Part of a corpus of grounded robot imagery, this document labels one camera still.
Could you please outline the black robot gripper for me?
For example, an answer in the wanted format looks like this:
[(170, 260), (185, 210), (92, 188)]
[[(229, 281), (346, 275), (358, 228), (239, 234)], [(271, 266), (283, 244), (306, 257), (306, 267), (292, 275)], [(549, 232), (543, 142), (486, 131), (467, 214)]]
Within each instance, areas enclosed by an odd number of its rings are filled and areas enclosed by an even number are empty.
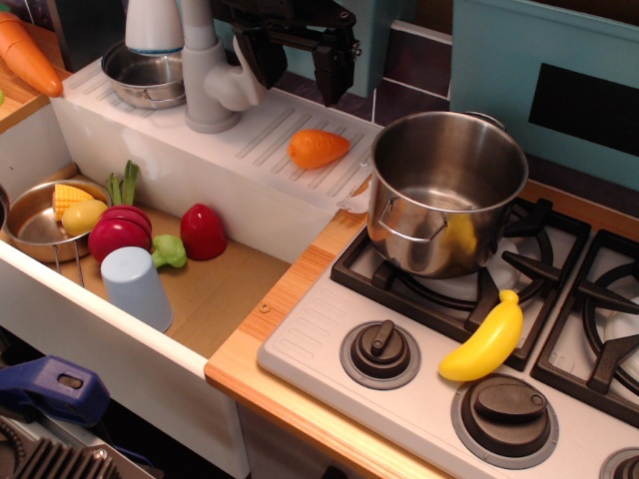
[(256, 79), (272, 88), (288, 67), (282, 45), (313, 49), (323, 103), (336, 105), (353, 86), (360, 43), (355, 16), (335, 1), (215, 1), (214, 17), (229, 23)]

